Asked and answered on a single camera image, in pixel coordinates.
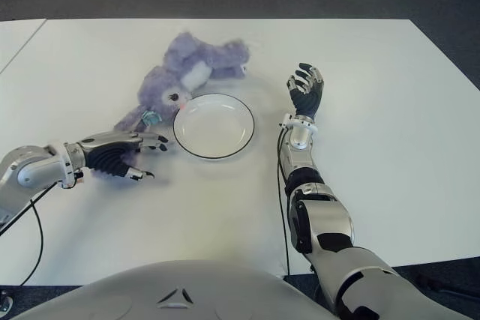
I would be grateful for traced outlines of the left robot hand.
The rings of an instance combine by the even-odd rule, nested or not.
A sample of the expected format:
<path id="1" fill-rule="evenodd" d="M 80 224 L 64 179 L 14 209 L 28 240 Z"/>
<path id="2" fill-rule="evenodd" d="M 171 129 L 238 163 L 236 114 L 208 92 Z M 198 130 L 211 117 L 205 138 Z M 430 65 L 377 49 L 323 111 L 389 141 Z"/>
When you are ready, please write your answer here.
<path id="1" fill-rule="evenodd" d="M 108 175 L 141 181 L 145 176 L 154 177 L 151 172 L 138 169 L 128 163 L 131 155 L 143 148 L 166 151 L 168 139 L 158 133 L 133 131 L 99 133 L 80 140 L 84 167 Z"/>

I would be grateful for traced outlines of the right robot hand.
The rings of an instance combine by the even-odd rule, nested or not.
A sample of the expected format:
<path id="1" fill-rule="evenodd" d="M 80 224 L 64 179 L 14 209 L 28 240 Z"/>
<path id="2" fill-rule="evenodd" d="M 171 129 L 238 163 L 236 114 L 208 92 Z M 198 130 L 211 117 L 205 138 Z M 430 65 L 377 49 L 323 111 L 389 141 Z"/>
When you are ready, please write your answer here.
<path id="1" fill-rule="evenodd" d="M 314 120 L 321 104 L 324 87 L 320 71 L 313 65 L 299 63 L 298 69 L 286 83 L 296 115 Z"/>

